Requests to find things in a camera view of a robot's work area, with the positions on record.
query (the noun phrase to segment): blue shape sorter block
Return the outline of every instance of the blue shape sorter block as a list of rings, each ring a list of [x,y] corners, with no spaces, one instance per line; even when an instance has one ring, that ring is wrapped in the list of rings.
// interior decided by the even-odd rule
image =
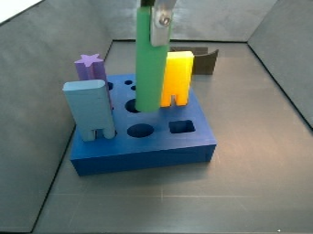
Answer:
[[[107,81],[111,82],[117,136],[107,139],[98,134],[95,141],[83,142],[76,129],[71,162],[78,174],[210,161],[217,140],[193,89],[186,106],[137,112],[135,75],[109,76]]]

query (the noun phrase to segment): toy block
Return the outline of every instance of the toy block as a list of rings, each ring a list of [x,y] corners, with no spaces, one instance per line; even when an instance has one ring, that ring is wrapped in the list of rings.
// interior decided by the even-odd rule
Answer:
[[[115,136],[115,127],[103,80],[72,81],[64,84],[64,96],[83,141],[94,141],[95,131],[103,136]]]
[[[81,55],[82,59],[75,61],[78,77],[81,80],[103,80],[107,83],[107,74],[105,69],[105,61],[95,55]],[[110,98],[110,83],[107,83],[107,97],[110,100],[110,107],[113,109]]]
[[[157,112],[135,109],[135,75],[107,76],[117,136],[85,142],[75,131],[71,162],[81,176],[158,166],[208,162],[217,140],[190,89],[186,106]]]
[[[190,51],[169,52],[163,74],[162,107],[171,105],[173,96],[177,106],[189,102],[193,75],[193,53]]]
[[[150,43],[150,7],[139,7],[135,40],[135,108],[141,112],[155,112],[161,108],[167,51],[169,44],[154,47]]]
[[[193,75],[212,75],[220,50],[208,53],[208,48],[193,47],[171,47],[170,51],[192,51],[194,54],[193,60]]]

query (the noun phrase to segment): star-shaped block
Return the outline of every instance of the star-shaped block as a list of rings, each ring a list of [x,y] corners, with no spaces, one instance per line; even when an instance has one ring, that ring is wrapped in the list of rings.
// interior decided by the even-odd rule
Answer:
[[[105,61],[95,55],[81,55],[82,59],[75,61],[78,76],[81,80],[107,81]]]

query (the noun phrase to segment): small round hole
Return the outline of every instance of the small round hole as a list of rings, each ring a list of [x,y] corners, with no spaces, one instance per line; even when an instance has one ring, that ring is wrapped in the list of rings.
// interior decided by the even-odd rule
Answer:
[[[139,113],[139,111],[135,109],[135,99],[131,99],[126,102],[125,108],[131,113]]]
[[[127,80],[127,81],[125,82],[125,84],[130,85],[130,84],[133,84],[133,81],[131,81],[131,80]]]
[[[113,83],[111,82],[107,83],[107,87],[109,87],[109,90],[113,90]]]
[[[135,138],[150,136],[154,132],[151,125],[141,123],[127,129],[127,134]]]

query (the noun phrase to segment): yellow block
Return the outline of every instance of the yellow block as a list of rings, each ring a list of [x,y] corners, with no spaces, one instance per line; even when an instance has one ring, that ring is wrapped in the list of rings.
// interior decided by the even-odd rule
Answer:
[[[193,58],[190,51],[169,52],[163,73],[162,107],[171,105],[175,97],[177,106],[188,105],[193,75]]]

